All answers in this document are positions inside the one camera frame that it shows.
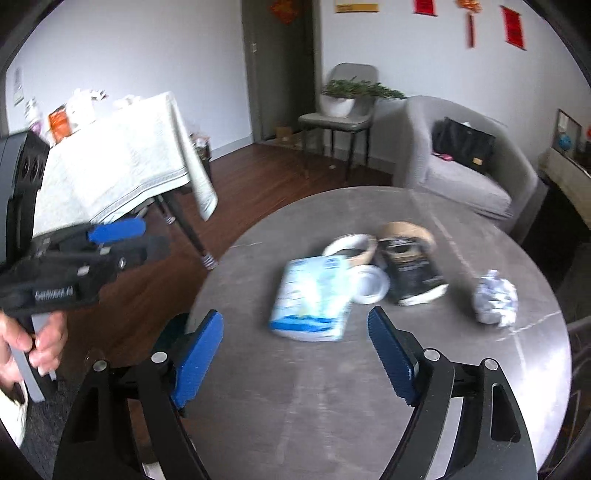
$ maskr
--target gray table top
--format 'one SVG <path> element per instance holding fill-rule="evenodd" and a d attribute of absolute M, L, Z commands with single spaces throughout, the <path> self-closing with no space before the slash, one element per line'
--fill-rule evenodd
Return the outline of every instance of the gray table top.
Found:
<path fill-rule="evenodd" d="M 378 479 L 412 409 L 396 397 L 368 338 L 371 305 L 354 305 L 340 342 L 305 343 L 272 334 L 267 322 L 286 262 L 320 255 L 347 233 L 377 234 L 404 220 L 429 229 L 450 284 L 426 305 L 380 302 L 396 327 L 450 360 L 499 361 L 524 415 L 538 467 L 563 421 L 570 347 L 545 278 L 507 235 L 462 206 L 425 193 L 356 187 L 295 202 L 260 221 L 209 275 L 191 312 L 195 327 L 216 309 L 225 334 L 197 398 L 188 431 L 214 479 Z M 477 323 L 475 278 L 499 270 L 517 287 L 511 329 Z M 459 422 L 452 399 L 428 478 L 445 472 Z"/>

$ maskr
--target baseboard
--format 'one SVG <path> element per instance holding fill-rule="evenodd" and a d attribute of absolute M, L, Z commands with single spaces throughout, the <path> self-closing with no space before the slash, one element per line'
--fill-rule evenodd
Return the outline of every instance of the baseboard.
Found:
<path fill-rule="evenodd" d="M 330 156 L 330 148 L 324 147 L 324 156 Z M 343 150 L 342 148 L 335 148 L 335 158 L 338 160 L 346 161 L 349 156 L 348 150 Z M 361 163 L 365 165 L 365 154 L 355 152 L 353 153 L 353 163 Z M 384 160 L 383 158 L 372 157 L 369 156 L 369 167 L 374 168 L 379 171 L 383 171 L 385 173 L 393 174 L 394 173 L 394 163 L 388 160 Z"/>
<path fill-rule="evenodd" d="M 221 147 L 215 148 L 214 150 L 212 150 L 211 161 L 217 160 L 218 158 L 223 157 L 224 155 L 228 155 L 229 153 L 235 152 L 236 150 L 240 150 L 241 148 L 247 147 L 252 143 L 253 138 L 251 134 L 248 137 L 244 137 L 234 142 L 223 145 Z"/>

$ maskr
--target wall sign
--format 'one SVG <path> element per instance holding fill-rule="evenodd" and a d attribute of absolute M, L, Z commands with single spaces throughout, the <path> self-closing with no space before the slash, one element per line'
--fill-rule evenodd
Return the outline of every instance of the wall sign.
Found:
<path fill-rule="evenodd" d="M 521 29 L 521 14 L 511 8 L 503 7 L 503 16 L 505 17 L 505 31 L 507 33 L 507 43 L 514 45 L 521 50 L 525 50 L 523 41 L 523 30 Z"/>
<path fill-rule="evenodd" d="M 335 0 L 335 13 L 379 12 L 379 4 L 369 4 L 365 0 Z"/>
<path fill-rule="evenodd" d="M 437 16 L 434 0 L 414 0 L 414 12 L 420 15 Z"/>

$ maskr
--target door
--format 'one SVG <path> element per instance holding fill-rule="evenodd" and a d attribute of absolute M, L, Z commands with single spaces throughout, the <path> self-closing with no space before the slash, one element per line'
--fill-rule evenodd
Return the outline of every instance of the door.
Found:
<path fill-rule="evenodd" d="M 298 131 L 298 117 L 316 107 L 313 0 L 293 0 L 289 24 L 271 11 L 276 1 L 242 2 L 255 141 L 273 138 L 276 127 Z"/>

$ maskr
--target blue gripper pad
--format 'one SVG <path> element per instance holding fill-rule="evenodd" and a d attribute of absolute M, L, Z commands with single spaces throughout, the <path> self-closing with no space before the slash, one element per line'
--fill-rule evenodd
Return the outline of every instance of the blue gripper pad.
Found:
<path fill-rule="evenodd" d="M 142 218 L 129 218 L 114 223 L 98 225 L 88 232 L 88 240 L 94 244 L 111 244 L 127 238 L 142 236 L 146 231 L 146 222 Z"/>
<path fill-rule="evenodd" d="M 415 404 L 419 394 L 414 388 L 414 369 L 388 324 L 392 325 L 383 310 L 372 309 L 368 315 L 369 338 L 396 395 L 406 400 L 408 405 Z"/>
<path fill-rule="evenodd" d="M 223 337 L 223 317 L 211 310 L 194 333 L 184 335 L 185 345 L 174 356 L 176 383 L 170 397 L 177 408 L 195 398 Z"/>

